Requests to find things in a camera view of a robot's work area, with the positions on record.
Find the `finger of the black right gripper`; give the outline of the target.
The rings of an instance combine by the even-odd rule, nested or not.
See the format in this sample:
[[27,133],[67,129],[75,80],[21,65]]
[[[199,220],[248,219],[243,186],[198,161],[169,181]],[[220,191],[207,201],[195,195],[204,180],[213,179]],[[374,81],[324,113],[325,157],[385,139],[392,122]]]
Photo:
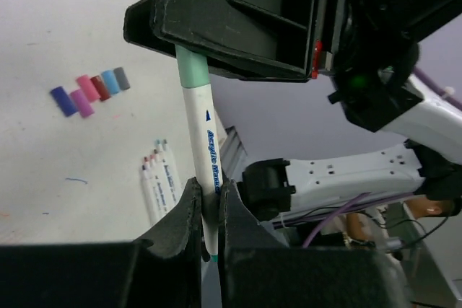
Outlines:
[[306,82],[334,67],[346,0],[140,0],[125,13],[124,39],[174,56],[206,56],[213,74]]

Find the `light blue pen cap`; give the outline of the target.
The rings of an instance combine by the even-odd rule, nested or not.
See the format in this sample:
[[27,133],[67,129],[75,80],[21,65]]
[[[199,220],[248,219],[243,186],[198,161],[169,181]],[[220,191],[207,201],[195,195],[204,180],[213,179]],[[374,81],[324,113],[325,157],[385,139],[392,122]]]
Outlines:
[[110,95],[118,94],[121,91],[113,70],[103,71],[101,77]]

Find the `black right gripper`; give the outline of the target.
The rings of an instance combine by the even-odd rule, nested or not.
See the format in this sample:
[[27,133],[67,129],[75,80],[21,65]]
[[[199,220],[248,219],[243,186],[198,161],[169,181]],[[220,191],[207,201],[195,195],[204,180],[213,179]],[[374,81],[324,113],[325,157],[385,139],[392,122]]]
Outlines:
[[336,71],[392,67],[404,81],[419,58],[419,42],[461,15],[461,0],[346,0]]

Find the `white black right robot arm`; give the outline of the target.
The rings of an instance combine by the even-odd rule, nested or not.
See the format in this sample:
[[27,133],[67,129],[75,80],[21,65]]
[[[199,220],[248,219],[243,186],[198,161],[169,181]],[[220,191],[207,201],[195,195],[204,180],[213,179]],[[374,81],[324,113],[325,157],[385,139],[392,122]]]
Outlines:
[[243,203],[277,225],[425,196],[461,198],[461,105],[416,72],[418,43],[461,0],[139,0],[124,39],[206,73],[255,159]]

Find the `purple capped white marker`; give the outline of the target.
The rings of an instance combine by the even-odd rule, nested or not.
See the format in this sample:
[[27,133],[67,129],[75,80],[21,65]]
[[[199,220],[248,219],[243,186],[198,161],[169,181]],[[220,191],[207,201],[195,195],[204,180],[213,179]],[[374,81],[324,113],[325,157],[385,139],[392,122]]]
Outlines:
[[151,183],[149,181],[149,175],[147,172],[147,168],[144,164],[141,166],[141,185],[147,203],[149,220],[152,225],[155,225],[158,222],[158,216],[156,211],[156,205],[154,204],[155,200],[153,199],[154,195],[152,192]]

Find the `purple pen cap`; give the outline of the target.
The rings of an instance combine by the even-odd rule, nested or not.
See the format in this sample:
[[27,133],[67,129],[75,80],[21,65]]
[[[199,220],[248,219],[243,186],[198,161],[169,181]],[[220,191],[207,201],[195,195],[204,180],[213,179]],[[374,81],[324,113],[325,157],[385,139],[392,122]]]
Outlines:
[[50,95],[65,117],[70,117],[78,112],[77,107],[62,86],[53,88],[50,91]]

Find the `magenta pen cap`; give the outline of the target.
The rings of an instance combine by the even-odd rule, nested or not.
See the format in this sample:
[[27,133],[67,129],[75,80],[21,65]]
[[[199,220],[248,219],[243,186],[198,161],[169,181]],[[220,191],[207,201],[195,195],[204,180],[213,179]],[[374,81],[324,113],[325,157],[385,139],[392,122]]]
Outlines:
[[86,95],[81,89],[76,89],[70,93],[70,98],[74,102],[79,114],[83,118],[88,118],[95,113]]

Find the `pink capped white marker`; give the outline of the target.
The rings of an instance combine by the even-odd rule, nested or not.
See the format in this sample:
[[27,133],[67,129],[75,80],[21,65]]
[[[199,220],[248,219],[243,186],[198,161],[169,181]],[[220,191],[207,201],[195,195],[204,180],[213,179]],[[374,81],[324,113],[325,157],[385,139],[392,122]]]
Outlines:
[[170,194],[170,187],[167,183],[167,178],[164,173],[164,168],[162,165],[162,158],[157,149],[154,149],[151,157],[151,167],[154,180],[160,194],[160,199],[162,202],[162,207],[165,214],[168,214],[171,209],[174,207],[173,199]]

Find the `dark red pen cap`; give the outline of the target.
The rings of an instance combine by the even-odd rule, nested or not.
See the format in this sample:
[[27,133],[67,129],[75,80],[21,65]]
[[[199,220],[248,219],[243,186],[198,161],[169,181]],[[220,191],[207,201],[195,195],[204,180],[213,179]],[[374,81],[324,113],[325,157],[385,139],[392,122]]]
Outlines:
[[95,87],[97,93],[99,94],[100,101],[104,102],[110,99],[111,95],[101,76],[91,77],[90,81],[92,82],[92,85]]

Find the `pink pen cap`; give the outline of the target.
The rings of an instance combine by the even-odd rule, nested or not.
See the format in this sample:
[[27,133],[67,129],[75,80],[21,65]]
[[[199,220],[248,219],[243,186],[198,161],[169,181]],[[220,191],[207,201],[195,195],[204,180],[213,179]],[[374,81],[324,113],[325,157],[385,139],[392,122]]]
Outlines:
[[76,81],[89,102],[95,102],[100,99],[100,94],[88,75],[79,76],[76,78]]

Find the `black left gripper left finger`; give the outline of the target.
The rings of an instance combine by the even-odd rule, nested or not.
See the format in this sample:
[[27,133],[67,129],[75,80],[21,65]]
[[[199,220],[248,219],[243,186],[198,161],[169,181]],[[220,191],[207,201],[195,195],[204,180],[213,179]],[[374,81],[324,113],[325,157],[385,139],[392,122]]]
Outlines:
[[125,242],[1,247],[2,307],[200,307],[201,188]]

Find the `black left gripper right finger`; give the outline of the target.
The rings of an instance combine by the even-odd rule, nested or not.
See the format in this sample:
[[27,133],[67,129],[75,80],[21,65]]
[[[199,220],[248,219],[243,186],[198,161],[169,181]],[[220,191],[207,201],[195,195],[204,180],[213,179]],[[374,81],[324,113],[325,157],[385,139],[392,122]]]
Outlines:
[[377,251],[291,248],[261,226],[234,181],[219,208],[223,307],[410,307],[394,264]]

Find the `magenta capped white marker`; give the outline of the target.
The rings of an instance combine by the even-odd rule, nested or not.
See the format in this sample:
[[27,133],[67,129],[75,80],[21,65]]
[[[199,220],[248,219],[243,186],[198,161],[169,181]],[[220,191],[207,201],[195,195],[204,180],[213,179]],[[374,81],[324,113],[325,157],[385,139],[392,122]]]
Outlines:
[[144,176],[147,179],[149,193],[151,194],[152,205],[157,219],[162,219],[167,214],[167,204],[163,192],[161,191],[160,181],[154,172],[154,162],[152,157],[144,157]]

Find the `grey pen cap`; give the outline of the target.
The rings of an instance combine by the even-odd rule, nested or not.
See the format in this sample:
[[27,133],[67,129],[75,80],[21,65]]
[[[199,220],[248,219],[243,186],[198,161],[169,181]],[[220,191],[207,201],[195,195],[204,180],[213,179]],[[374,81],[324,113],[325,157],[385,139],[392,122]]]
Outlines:
[[123,67],[117,67],[113,69],[113,73],[121,90],[125,91],[131,88],[130,82]]

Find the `green capped white marker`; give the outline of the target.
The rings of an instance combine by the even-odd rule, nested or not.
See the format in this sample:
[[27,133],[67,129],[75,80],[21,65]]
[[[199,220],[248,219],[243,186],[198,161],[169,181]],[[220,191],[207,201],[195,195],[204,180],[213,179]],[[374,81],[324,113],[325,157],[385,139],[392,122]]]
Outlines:
[[219,199],[223,183],[212,88],[206,56],[175,47],[183,88],[196,180],[201,186],[201,215],[206,250],[218,260]]

